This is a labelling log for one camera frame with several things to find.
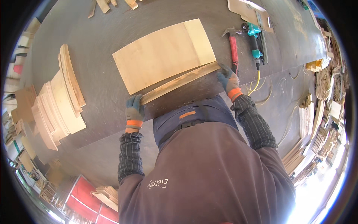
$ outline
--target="person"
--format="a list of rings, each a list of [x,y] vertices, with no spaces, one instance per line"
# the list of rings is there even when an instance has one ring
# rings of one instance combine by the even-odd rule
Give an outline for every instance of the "person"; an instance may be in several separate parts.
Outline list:
[[[217,76],[233,105],[220,96],[183,106],[153,121],[159,148],[147,176],[140,158],[141,95],[127,101],[126,133],[120,138],[120,223],[285,223],[295,188],[276,140],[242,94],[237,75],[221,65]]]

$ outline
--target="claw hammer head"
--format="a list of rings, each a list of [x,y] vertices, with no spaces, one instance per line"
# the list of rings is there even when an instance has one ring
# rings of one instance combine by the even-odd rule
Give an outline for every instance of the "claw hammer head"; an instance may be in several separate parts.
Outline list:
[[[237,29],[234,29],[234,28],[227,28],[225,30],[225,32],[223,33],[223,35],[221,35],[221,37],[225,36],[225,34],[229,33],[229,35],[231,37],[235,36],[235,34],[239,34],[241,35],[242,34],[242,31],[241,30],[237,30]]]

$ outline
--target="nail gun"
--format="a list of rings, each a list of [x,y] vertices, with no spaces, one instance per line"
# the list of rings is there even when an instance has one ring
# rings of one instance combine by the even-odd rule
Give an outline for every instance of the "nail gun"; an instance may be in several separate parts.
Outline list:
[[[247,33],[250,38],[252,56],[255,58],[256,68],[260,70],[260,60],[262,64],[268,63],[265,36],[259,26],[252,23],[241,24],[242,32]]]

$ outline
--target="hand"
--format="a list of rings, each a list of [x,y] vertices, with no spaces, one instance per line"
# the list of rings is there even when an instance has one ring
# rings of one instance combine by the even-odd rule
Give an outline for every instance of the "hand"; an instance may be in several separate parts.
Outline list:
[[[142,128],[144,120],[144,107],[139,104],[140,98],[142,98],[142,95],[132,96],[129,100],[127,100],[126,132],[133,132],[132,129],[137,129],[139,131]]]
[[[239,86],[240,81],[237,75],[228,66],[222,63],[219,65],[225,73],[225,75],[221,72],[217,73],[219,82],[221,82],[227,96],[230,98],[231,102],[233,102],[239,95],[242,94]]]

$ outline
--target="orange glove cuff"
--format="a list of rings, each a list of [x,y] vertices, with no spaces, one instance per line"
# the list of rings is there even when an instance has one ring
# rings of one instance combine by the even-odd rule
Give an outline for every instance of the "orange glove cuff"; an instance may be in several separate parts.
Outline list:
[[[143,121],[141,120],[128,120],[127,121],[127,125],[130,125],[130,126],[137,126],[137,127],[142,127],[142,124],[143,124]]]
[[[231,99],[231,102],[233,102],[239,95],[242,95],[240,88],[232,89],[227,93],[227,96]]]

